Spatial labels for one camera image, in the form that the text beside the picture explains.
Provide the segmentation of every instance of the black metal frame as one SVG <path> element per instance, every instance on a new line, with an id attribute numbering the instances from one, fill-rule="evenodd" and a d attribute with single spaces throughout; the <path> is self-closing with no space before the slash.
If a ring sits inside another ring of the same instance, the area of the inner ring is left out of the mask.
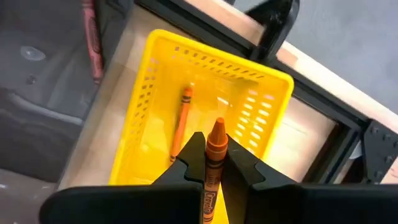
<path id="1" fill-rule="evenodd" d="M 363 157 L 354 163 L 344 182 L 379 183 L 389 170 L 391 161 L 397 157 L 396 133 L 276 59 L 276 52 L 297 17 L 299 0 L 268 0 L 246 13 L 267 27 L 259 45 L 252 44 L 184 0 L 135 2 L 210 46 L 288 73 L 295 82 L 293 96 L 337 123 L 304 182 L 332 184 L 360 140 L 371 144 L 363 144 Z M 368 135 L 370 127 L 381 130 L 382 134 Z"/>

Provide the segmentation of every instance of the yellow plastic basket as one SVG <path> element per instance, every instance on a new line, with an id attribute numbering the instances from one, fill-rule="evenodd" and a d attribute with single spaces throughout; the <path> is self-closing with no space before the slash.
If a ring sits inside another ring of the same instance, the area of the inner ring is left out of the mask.
<path id="1" fill-rule="evenodd" d="M 205 136 L 217 117 L 227 133 L 265 159 L 293 90 L 280 71 L 165 30 L 146 44 L 109 184 L 151 184 L 169 167 L 169 150 L 182 91 L 193 97 L 183 144 L 195 131 Z M 213 223 L 226 223 L 218 199 Z"/>

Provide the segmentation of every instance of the basket hole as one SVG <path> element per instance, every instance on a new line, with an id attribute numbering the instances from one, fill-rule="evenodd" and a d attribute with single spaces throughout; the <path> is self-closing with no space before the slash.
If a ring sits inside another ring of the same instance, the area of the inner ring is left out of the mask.
<path id="1" fill-rule="evenodd" d="M 237 126 L 238 126 L 238 128 L 240 128 L 240 129 L 242 129 L 242 130 L 245 130 L 246 128 L 242 125 L 242 124 L 237 124 Z"/>
<path id="2" fill-rule="evenodd" d="M 259 118 L 259 117 L 256 118 L 256 121 L 260 122 L 261 124 L 266 124 L 267 123 L 267 121 L 265 121 L 264 119 Z"/>
<path id="3" fill-rule="evenodd" d="M 249 140 L 249 144 L 252 145 L 252 146 L 254 146 L 254 147 L 257 147 L 257 146 L 258 146 L 257 142 L 255 142 L 255 141 L 253 141 L 253 140 Z"/>
<path id="4" fill-rule="evenodd" d="M 246 99 L 247 99 L 249 102 L 252 102 L 252 103 L 256 102 L 256 100 L 253 99 L 253 98 L 251 98 L 251 97 L 247 97 Z"/>
<path id="5" fill-rule="evenodd" d="M 264 95 L 264 98 L 267 99 L 267 100 L 274 100 L 275 99 L 274 96 L 271 96 L 271 95 Z"/>
<path id="6" fill-rule="evenodd" d="M 253 127 L 254 127 L 254 129 L 256 129 L 259 132 L 263 132 L 264 131 L 262 127 L 260 127 L 260 126 L 258 126 L 256 124 Z"/>
<path id="7" fill-rule="evenodd" d="M 246 118 L 239 117 L 239 120 L 247 124 L 249 121 Z"/>
<path id="8" fill-rule="evenodd" d="M 242 114 L 243 114 L 243 115 L 245 115 L 245 116 L 248 116 L 248 117 L 250 117 L 250 113 L 249 113 L 249 112 L 247 112 L 247 111 L 242 111 Z"/>
<path id="9" fill-rule="evenodd" d="M 269 103 L 262 102 L 261 105 L 266 108 L 271 108 L 272 106 Z"/>
<path id="10" fill-rule="evenodd" d="M 247 103 L 243 104 L 243 106 L 244 106 L 245 108 L 249 109 L 249 110 L 253 109 L 253 106 L 252 106 L 252 105 L 249 105 L 249 104 L 247 104 Z"/>
<path id="11" fill-rule="evenodd" d="M 258 135 L 257 133 L 254 132 L 250 132 L 251 136 L 253 136 L 256 139 L 261 139 L 260 135 Z"/>
<path id="12" fill-rule="evenodd" d="M 259 110 L 259 113 L 264 116 L 269 116 L 269 113 L 264 110 Z"/>
<path id="13" fill-rule="evenodd" d="M 254 90 L 249 90 L 249 94 L 250 95 L 254 95 L 254 96 L 258 95 L 258 93 L 256 91 L 254 91 Z"/>
<path id="14" fill-rule="evenodd" d="M 242 137 L 242 136 L 243 136 L 242 132 L 240 132 L 240 131 L 238 131 L 238 130 L 235 130 L 235 134 L 237 134 L 239 137 Z"/>

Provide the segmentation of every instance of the orange crayon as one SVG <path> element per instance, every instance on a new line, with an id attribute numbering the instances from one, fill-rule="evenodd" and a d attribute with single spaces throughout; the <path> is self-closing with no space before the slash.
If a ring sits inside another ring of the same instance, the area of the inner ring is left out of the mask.
<path id="1" fill-rule="evenodd" d="M 224 118 L 217 118 L 206 142 L 205 198 L 203 204 L 203 223 L 206 224 L 213 220 L 227 147 L 228 137 L 225 133 Z"/>
<path id="2" fill-rule="evenodd" d="M 189 104 L 191 102 L 192 97 L 192 88 L 187 87 L 184 89 L 184 93 L 182 95 L 181 100 L 181 112 L 177 121 L 177 129 L 175 130 L 172 148 L 170 150 L 170 162 L 173 163 L 175 161 L 175 157 L 181 151 L 181 143 L 184 137 L 185 125 L 187 123 Z"/>

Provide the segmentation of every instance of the crayon tip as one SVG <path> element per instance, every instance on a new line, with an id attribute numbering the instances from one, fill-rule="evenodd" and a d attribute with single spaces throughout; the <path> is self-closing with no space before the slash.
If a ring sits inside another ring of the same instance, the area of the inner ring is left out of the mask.
<path id="1" fill-rule="evenodd" d="M 215 146 L 222 146 L 228 143 L 228 137 L 225 133 L 224 118 L 217 118 L 216 123 L 213 126 L 213 130 L 211 130 L 207 141 Z"/>
<path id="2" fill-rule="evenodd" d="M 192 96 L 192 88 L 191 87 L 186 87 L 184 89 L 184 96 Z"/>

